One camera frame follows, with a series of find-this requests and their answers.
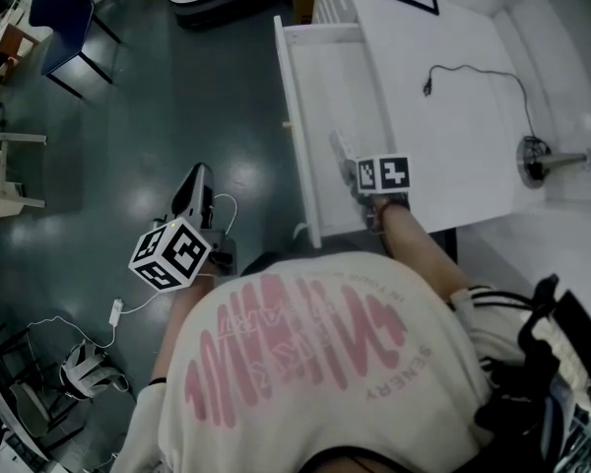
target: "blue chair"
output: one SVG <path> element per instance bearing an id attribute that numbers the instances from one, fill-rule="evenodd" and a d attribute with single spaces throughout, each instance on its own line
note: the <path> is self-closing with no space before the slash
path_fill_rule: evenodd
<path id="1" fill-rule="evenodd" d="M 41 75 L 78 98 L 82 98 L 79 92 L 57 79 L 52 73 L 75 56 L 79 56 L 111 84 L 109 76 L 82 51 L 92 21 L 120 43 L 120 39 L 95 15 L 95 4 L 92 0 L 33 0 L 31 3 L 31 26 L 50 27 L 54 31 L 41 66 Z"/>

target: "black cable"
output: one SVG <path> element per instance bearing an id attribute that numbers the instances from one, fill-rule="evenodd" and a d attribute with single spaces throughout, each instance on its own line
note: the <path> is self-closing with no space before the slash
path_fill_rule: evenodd
<path id="1" fill-rule="evenodd" d="M 356 457 L 349 457 L 349 459 L 351 459 L 353 462 L 358 464 L 361 468 L 363 468 L 364 471 L 367 471 L 367 473 L 374 473 L 374 471 L 372 471 L 370 468 L 368 468 L 365 464 L 363 464 L 361 461 L 357 460 Z"/>
<path id="2" fill-rule="evenodd" d="M 467 64 L 460 65 L 459 67 L 454 67 L 454 68 L 445 67 L 444 65 L 433 65 L 429 69 L 429 75 L 428 75 L 427 82 L 423 86 L 423 93 L 425 94 L 426 97 L 430 96 L 431 92 L 433 91 L 433 79 L 431 77 L 431 74 L 433 73 L 433 70 L 438 69 L 438 68 L 440 68 L 442 70 L 446 70 L 447 72 L 457 72 L 458 70 L 462 70 L 463 68 L 470 68 L 471 70 L 473 70 L 474 72 L 477 72 L 478 74 L 495 74 L 495 75 L 500 75 L 503 77 L 511 77 L 512 79 L 514 79 L 519 84 L 519 87 L 521 88 L 521 91 L 523 92 L 523 103 L 525 104 L 525 114 L 528 117 L 528 124 L 530 125 L 530 133 L 531 133 L 532 137 L 536 138 L 536 134 L 534 133 L 534 126 L 532 125 L 532 117 L 530 116 L 530 109 L 528 108 L 528 92 L 525 91 L 525 87 L 523 86 L 523 83 L 516 75 L 511 74 L 509 72 L 499 72 L 498 70 L 481 70 L 479 68 L 476 68 L 472 65 L 467 65 Z"/>

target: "open drawer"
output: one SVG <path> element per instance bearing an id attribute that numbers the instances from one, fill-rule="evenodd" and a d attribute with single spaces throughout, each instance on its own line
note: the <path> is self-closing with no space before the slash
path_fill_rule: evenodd
<path id="1" fill-rule="evenodd" d="M 394 139 L 359 25 L 274 23 L 308 233 L 320 247 L 365 228 L 330 134 L 340 129 L 356 157 L 395 152 Z"/>

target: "person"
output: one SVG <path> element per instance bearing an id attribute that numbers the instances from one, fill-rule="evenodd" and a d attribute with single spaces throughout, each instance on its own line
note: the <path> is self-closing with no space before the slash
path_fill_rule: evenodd
<path id="1" fill-rule="evenodd" d="M 475 305 L 516 299 L 473 287 L 407 205 L 374 211 L 391 258 L 292 259 L 177 292 L 111 471 L 446 472 L 487 446 L 487 361 L 523 361 L 524 321 Z"/>

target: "white cable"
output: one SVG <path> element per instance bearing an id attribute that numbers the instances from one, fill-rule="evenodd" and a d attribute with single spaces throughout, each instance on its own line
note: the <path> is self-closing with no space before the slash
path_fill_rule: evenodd
<path id="1" fill-rule="evenodd" d="M 150 297 L 150 298 L 147 300 L 147 302 L 146 302 L 146 303 L 144 303 L 144 304 L 141 304 L 140 306 L 137 306 L 136 308 L 131 308 L 130 310 L 127 310 L 127 311 L 121 311 L 121 312 L 120 312 L 120 314 L 121 314 L 121 315 L 124 315 L 125 313 L 133 313 L 133 312 L 135 312 L 135 311 L 142 310 L 142 309 L 143 309 L 145 306 L 147 306 L 147 305 L 148 305 L 148 304 L 149 304 L 149 303 L 150 303 L 150 302 L 153 300 L 153 298 L 155 298 L 155 297 L 156 297 L 157 295 L 159 295 L 159 294 L 160 294 L 160 293 L 155 293 L 153 296 L 151 296 L 151 297 Z"/>
<path id="2" fill-rule="evenodd" d="M 84 333 L 79 326 L 76 326 L 72 322 L 68 322 L 66 319 L 64 319 L 63 317 L 60 317 L 59 315 L 55 315 L 51 319 L 41 320 L 40 322 L 31 322 L 31 324 L 29 324 L 27 327 L 37 326 L 38 324 L 43 324 L 44 322 L 54 322 L 57 319 L 59 319 L 64 324 L 68 324 L 69 326 L 74 327 L 77 331 L 79 331 L 84 336 L 84 338 L 86 340 L 95 344 L 97 347 L 99 347 L 101 349 L 107 349 L 108 347 L 111 347 L 113 345 L 113 343 L 116 341 L 116 328 L 115 327 L 111 329 L 111 342 L 109 342 L 107 345 L 99 345 L 92 338 L 90 338 L 86 333 Z"/>
<path id="3" fill-rule="evenodd" d="M 234 220 L 236 219 L 236 214 L 238 214 L 238 202 L 236 201 L 236 198 L 234 198 L 233 196 L 231 196 L 227 193 L 218 194 L 217 196 L 215 196 L 215 199 L 221 198 L 222 196 L 225 196 L 226 198 L 229 198 L 230 200 L 232 200 L 232 202 L 234 202 L 234 215 L 232 216 L 232 220 L 230 221 L 230 225 L 228 226 L 228 229 L 226 230 L 226 235 L 227 235 L 230 232 L 232 225 L 234 224 Z"/>

